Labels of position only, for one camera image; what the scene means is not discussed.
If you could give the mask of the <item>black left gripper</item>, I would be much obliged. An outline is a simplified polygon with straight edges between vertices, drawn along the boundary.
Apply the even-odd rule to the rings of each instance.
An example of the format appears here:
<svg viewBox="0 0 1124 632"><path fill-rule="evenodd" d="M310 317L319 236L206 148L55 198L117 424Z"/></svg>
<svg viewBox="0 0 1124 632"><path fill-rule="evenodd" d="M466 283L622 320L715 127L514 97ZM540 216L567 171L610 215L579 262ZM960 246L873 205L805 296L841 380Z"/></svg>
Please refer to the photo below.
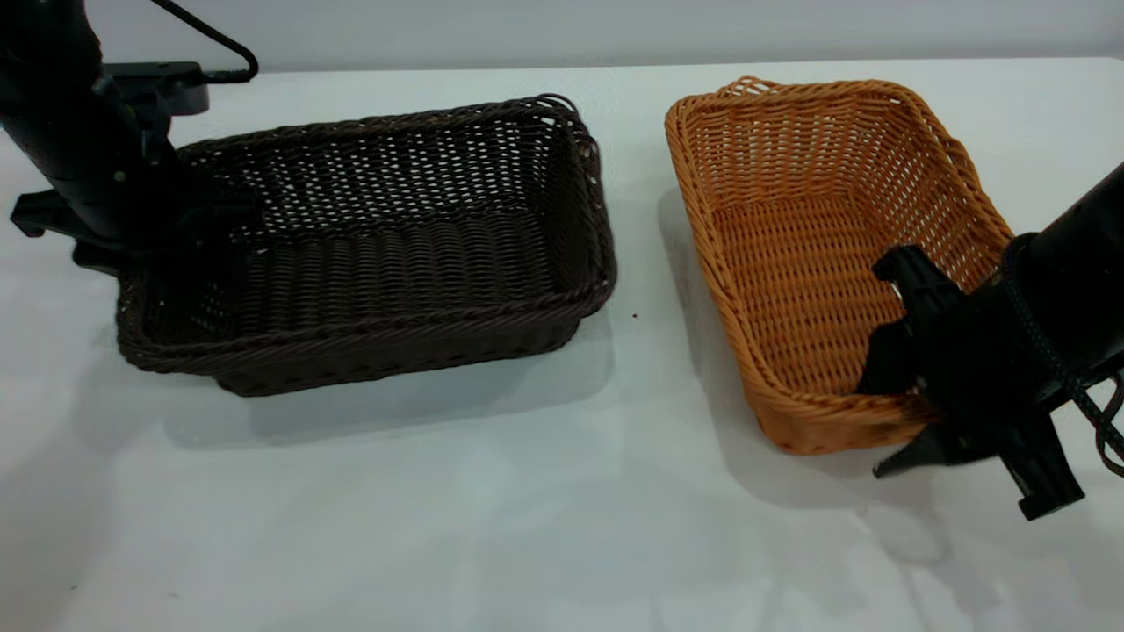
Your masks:
<svg viewBox="0 0 1124 632"><path fill-rule="evenodd" d="M126 260L180 251L197 258L256 215L255 197L194 197L169 141L191 111L181 79L101 79L76 88L3 80L3 129L46 191L21 195L11 222L25 236L76 241L73 263L121 276Z"/></svg>

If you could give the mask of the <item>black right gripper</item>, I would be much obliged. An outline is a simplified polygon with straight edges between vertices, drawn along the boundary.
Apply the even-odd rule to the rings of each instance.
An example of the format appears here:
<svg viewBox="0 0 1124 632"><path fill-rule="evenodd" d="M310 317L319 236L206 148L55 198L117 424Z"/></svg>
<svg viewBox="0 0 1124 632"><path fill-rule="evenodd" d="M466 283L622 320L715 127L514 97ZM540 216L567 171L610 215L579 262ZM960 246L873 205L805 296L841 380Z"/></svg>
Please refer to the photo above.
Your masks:
<svg viewBox="0 0 1124 632"><path fill-rule="evenodd" d="M874 276L892 285L904 315L871 333L856 392L919 392L936 415L874 464L874 479L996 457L1030 521L1084 499L1042 400L1045 364L1019 332L1004 289L981 285L966 294L919 247L891 249Z"/></svg>

